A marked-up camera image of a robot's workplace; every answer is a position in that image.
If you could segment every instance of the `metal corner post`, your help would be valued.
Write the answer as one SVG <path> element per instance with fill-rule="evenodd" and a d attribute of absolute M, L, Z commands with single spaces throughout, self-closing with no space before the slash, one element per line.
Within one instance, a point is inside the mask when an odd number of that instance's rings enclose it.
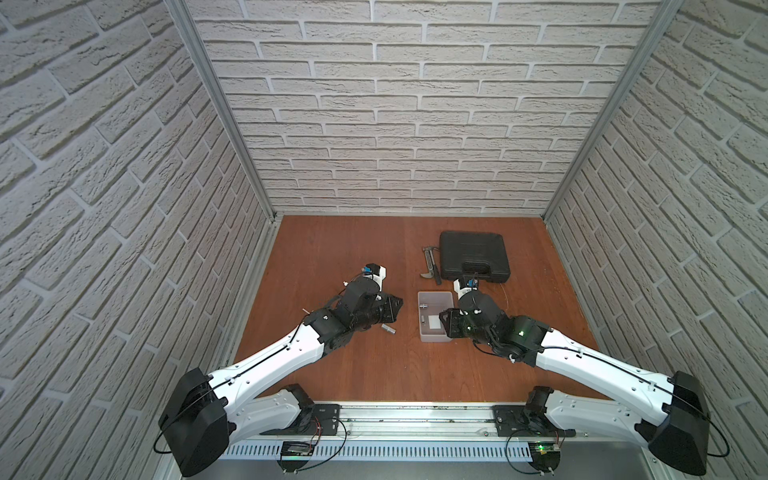
<path fill-rule="evenodd" d="M 598 116 L 594 119 L 594 123 L 590 127 L 589 132 L 587 132 L 584 141 L 581 142 L 581 146 L 576 152 L 573 162 L 571 162 L 571 165 L 566 170 L 563 180 L 560 182 L 558 189 L 554 192 L 549 205 L 547 205 L 547 208 L 542 215 L 545 223 L 547 223 L 554 214 L 558 205 L 563 200 L 565 193 L 568 191 L 568 188 L 571 187 L 571 183 L 573 183 L 576 175 L 581 169 L 581 165 L 587 160 L 595 144 L 605 131 L 605 128 L 610 124 L 611 120 L 613 120 L 616 111 L 621 104 L 624 103 L 624 99 L 627 98 L 627 95 L 629 95 L 629 92 L 634 86 L 635 81 L 637 81 L 637 77 L 640 76 L 640 72 L 645 66 L 645 63 L 648 61 L 648 58 L 650 58 L 650 55 L 654 50 L 656 50 L 661 37 L 664 36 L 664 32 L 669 28 L 670 23 L 682 6 L 683 1 L 684 0 L 662 0 L 659 4 L 654 17 L 648 24 L 648 28 L 646 28 L 645 33 L 643 33 L 643 37 L 632 51 L 632 56 L 630 56 L 627 61 L 627 66 L 624 67 L 624 70 L 616 80 L 616 84 L 614 84 L 611 93 L 608 95 L 608 99 L 603 104 L 603 108 L 600 109 Z"/>
<path fill-rule="evenodd" d="M 227 132 L 227 136 L 232 142 L 232 147 L 240 159 L 240 163 L 243 165 L 245 174 L 253 186 L 253 190 L 256 192 L 256 198 L 259 200 L 259 204 L 264 210 L 266 217 L 273 223 L 276 212 L 272 208 L 272 203 L 266 194 L 264 185 L 261 183 L 259 173 L 253 165 L 253 159 L 248 151 L 248 146 L 245 144 L 243 134 L 237 126 L 232 108 L 227 101 L 227 96 L 224 94 L 221 83 L 219 83 L 219 78 L 214 71 L 214 64 L 211 63 L 208 57 L 205 44 L 200 37 L 200 33 L 197 31 L 197 27 L 195 27 L 187 3 L 184 0 L 165 0 L 165 3 L 170 11 L 170 16 L 176 24 L 176 28 L 178 28 L 181 39 L 187 46 L 192 63 L 197 68 L 197 73 L 200 74 L 200 79 L 208 90 L 210 101 L 214 104 L 216 112 L 219 114 L 224 131 Z"/>

